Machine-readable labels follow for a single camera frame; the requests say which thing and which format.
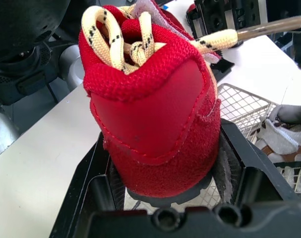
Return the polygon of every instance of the black machine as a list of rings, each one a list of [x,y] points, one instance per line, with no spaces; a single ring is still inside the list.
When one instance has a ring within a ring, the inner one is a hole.
[[[221,200],[206,207],[123,211],[125,186],[103,136],[78,165],[50,238],[118,237],[281,237],[301,238],[301,201],[265,154],[250,144],[236,125],[222,121],[219,158],[212,170]],[[231,170],[231,196],[220,173],[223,159]]]

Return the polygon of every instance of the white table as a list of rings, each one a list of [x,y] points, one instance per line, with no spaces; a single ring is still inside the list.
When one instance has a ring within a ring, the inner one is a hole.
[[[301,71],[267,37],[224,55],[236,66],[221,83],[301,105]],[[0,238],[49,237],[76,166],[99,132],[79,86],[0,155]]]

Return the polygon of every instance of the black sole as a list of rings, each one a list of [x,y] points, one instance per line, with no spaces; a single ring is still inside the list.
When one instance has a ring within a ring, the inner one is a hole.
[[[212,174],[209,172],[200,182],[198,182],[195,186],[192,188],[189,188],[187,191],[173,197],[164,197],[164,198],[158,198],[158,197],[147,197],[138,195],[137,193],[134,193],[127,189],[128,194],[135,200],[140,200],[142,202],[150,203],[152,207],[171,207],[172,203],[177,204],[183,204],[185,202],[190,201],[191,199],[194,199],[200,194],[201,189],[206,189],[212,180]]]

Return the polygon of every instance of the wire basket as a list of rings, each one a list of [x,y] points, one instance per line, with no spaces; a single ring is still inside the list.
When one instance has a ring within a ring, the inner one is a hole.
[[[268,117],[277,104],[229,84],[220,85],[218,87],[218,95],[219,99],[222,100],[220,107],[221,118],[235,123],[245,138],[255,143],[257,139],[255,131],[260,128],[262,119]],[[289,179],[289,184],[295,189],[295,192],[301,196],[301,168],[298,170],[293,169],[294,171],[289,173],[289,170],[286,170],[286,168],[278,168],[283,177],[287,181]],[[202,189],[199,196],[181,205],[172,204],[172,207],[177,211],[184,211],[185,207],[190,206],[212,208],[220,201],[219,192],[212,179],[209,187]],[[150,214],[156,210],[148,203],[133,200],[128,193],[125,195],[126,209],[144,209]]]
[[[254,132],[260,128],[261,118],[267,117],[277,105],[229,84],[222,84],[218,91],[222,100],[221,118],[234,122],[247,140],[256,142]]]

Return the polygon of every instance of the shoelace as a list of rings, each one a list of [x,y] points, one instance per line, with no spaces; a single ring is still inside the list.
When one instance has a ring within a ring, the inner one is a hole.
[[[123,6],[118,9],[127,17],[133,18],[131,13],[134,10],[134,5],[128,7]],[[105,25],[103,35],[109,38],[109,45],[105,42],[100,30],[96,27],[96,21]],[[82,16],[82,31],[87,43],[91,46],[94,53],[107,65],[110,65],[125,74],[130,74],[139,69],[157,50],[165,46],[165,43],[155,43],[152,35],[151,15],[148,12],[141,13],[139,17],[142,41],[127,44],[124,42],[121,29],[117,20],[107,9],[100,6],[91,6],[85,10]],[[196,40],[190,41],[201,54],[210,53],[217,50],[222,50],[234,46],[239,40],[249,39],[255,36],[279,32],[281,30],[292,30],[300,28],[298,24],[286,27],[282,25],[268,23],[268,26],[263,26],[262,31],[259,27],[249,28],[249,31],[237,32],[233,29],[219,31],[210,35],[203,36]],[[129,54],[135,65],[130,65],[125,62],[124,53]]]

